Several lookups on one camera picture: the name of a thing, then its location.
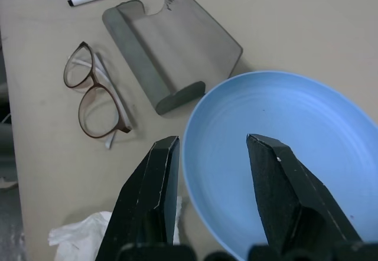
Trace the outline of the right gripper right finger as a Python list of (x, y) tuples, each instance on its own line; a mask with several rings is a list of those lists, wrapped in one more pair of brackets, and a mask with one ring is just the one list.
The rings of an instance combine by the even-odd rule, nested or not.
[(328, 253), (360, 236), (328, 188), (281, 141), (249, 134), (246, 144), (263, 229), (278, 253)]

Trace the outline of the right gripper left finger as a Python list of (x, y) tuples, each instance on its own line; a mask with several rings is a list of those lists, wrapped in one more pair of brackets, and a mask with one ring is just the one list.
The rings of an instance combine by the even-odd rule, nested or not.
[(126, 244), (173, 243), (180, 140), (153, 143), (123, 185), (96, 260), (116, 260)]

